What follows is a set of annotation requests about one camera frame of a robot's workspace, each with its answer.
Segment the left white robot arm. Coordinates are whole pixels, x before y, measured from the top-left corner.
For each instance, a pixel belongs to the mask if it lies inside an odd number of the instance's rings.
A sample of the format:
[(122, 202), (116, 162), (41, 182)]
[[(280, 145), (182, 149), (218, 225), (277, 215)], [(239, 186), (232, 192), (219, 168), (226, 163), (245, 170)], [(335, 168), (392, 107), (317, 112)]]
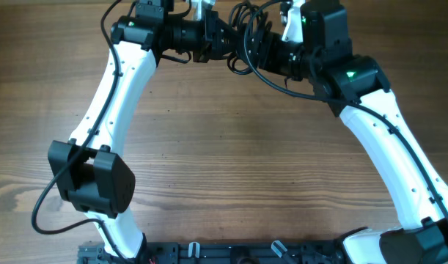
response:
[(137, 103), (167, 51), (195, 62), (222, 60), (238, 33), (212, 1), (190, 1), (182, 13), (172, 1), (135, 1), (103, 32), (109, 60), (95, 96), (67, 142), (52, 142), (51, 185), (99, 230), (109, 263), (153, 263), (155, 258), (130, 209), (136, 178), (122, 159)]

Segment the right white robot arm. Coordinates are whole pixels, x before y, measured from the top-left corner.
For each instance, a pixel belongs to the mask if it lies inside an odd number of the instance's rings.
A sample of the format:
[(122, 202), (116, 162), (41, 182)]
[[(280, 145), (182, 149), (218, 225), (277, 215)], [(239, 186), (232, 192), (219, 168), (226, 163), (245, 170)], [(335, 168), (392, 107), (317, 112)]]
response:
[(355, 55), (338, 1), (285, 1), (284, 34), (250, 23), (243, 55), (264, 71), (307, 79), (312, 100), (329, 105), (366, 150), (397, 211), (400, 226), (363, 229), (342, 238), (350, 263), (448, 261), (448, 185), (435, 171), (400, 113), (390, 83), (371, 57)]

